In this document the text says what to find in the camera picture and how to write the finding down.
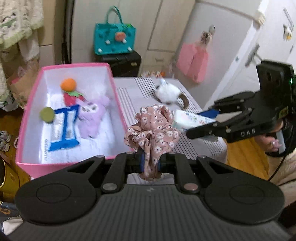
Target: black box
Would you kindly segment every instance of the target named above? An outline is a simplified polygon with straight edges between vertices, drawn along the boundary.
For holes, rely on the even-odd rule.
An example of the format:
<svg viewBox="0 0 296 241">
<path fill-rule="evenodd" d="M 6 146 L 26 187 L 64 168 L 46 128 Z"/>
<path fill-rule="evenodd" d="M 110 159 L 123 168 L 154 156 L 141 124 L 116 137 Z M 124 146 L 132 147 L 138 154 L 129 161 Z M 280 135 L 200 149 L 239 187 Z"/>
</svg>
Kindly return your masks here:
<svg viewBox="0 0 296 241">
<path fill-rule="evenodd" d="M 96 62 L 108 63 L 114 77 L 137 77 L 141 56 L 133 51 L 122 54 L 96 55 Z"/>
</svg>

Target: floral scrunchie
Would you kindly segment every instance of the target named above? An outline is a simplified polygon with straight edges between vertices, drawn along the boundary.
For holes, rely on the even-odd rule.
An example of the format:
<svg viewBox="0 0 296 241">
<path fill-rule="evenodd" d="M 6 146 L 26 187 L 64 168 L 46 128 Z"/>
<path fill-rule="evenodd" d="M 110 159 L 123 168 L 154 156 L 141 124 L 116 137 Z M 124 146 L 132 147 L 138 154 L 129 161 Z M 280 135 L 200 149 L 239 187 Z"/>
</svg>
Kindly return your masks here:
<svg viewBox="0 0 296 241">
<path fill-rule="evenodd" d="M 160 178 L 157 163 L 162 154 L 170 152 L 180 137 L 180 131 L 171 127 L 174 112 L 163 105 L 141 108 L 135 116 L 138 123 L 130 126 L 125 135 L 125 144 L 145 152 L 144 180 Z"/>
</svg>

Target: blue packaging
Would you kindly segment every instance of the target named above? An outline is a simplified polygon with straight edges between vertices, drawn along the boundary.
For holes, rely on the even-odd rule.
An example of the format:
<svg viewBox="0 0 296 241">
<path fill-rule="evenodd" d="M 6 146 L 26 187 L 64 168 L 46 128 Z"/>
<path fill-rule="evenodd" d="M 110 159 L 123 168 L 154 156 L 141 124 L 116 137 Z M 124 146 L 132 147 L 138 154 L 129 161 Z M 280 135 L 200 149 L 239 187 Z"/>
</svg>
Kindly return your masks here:
<svg viewBox="0 0 296 241">
<path fill-rule="evenodd" d="M 49 151 L 72 148 L 79 145 L 74 123 L 78 116 L 79 105 L 55 110 L 52 122 L 51 144 Z"/>
</svg>

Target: teal bag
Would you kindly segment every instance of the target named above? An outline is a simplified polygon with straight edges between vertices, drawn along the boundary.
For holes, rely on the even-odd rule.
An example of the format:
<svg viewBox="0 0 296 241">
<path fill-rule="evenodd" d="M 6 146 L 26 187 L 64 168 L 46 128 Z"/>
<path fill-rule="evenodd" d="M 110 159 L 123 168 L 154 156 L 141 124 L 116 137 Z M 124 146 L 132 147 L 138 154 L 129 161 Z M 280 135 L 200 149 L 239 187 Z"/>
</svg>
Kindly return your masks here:
<svg viewBox="0 0 296 241">
<path fill-rule="evenodd" d="M 120 23 L 108 23 L 109 14 L 115 11 Z M 110 7 L 105 23 L 97 23 L 94 30 L 94 52 L 97 55 L 129 53 L 133 51 L 136 29 L 122 22 L 116 6 Z"/>
</svg>

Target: wardrobe door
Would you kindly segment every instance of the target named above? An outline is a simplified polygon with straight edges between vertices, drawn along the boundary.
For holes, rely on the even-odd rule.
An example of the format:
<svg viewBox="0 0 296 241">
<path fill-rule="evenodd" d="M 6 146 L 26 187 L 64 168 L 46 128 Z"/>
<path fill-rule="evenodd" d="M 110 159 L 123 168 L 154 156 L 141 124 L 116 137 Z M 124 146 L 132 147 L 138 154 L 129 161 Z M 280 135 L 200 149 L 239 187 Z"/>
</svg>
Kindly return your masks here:
<svg viewBox="0 0 296 241">
<path fill-rule="evenodd" d="M 119 10 L 124 23 L 136 29 L 134 49 L 144 59 L 161 0 L 121 0 Z"/>
<path fill-rule="evenodd" d="M 149 50 L 177 50 L 194 4 L 195 0 L 163 0 Z"/>
</svg>

